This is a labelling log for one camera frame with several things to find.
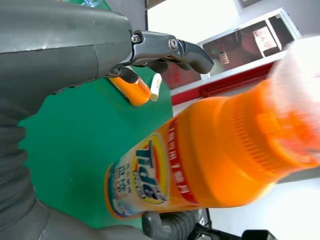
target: green table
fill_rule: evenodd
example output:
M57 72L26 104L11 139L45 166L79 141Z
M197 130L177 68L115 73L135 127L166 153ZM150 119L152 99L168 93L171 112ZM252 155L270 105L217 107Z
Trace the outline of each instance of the green table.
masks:
M150 86L154 72L135 70ZM93 228L141 228L140 218L119 221L108 212L103 196L106 170L172 115L165 83L157 102L134 107L102 78L48 97L38 114L21 123L27 134L20 147L28 151L26 165L41 201Z

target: tide detergent bottle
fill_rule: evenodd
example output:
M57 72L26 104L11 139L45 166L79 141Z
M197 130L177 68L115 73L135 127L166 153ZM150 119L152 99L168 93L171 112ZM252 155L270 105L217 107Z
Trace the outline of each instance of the tide detergent bottle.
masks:
M111 165L116 217L251 203L290 173L320 163L320 37L294 42L266 79L202 99Z

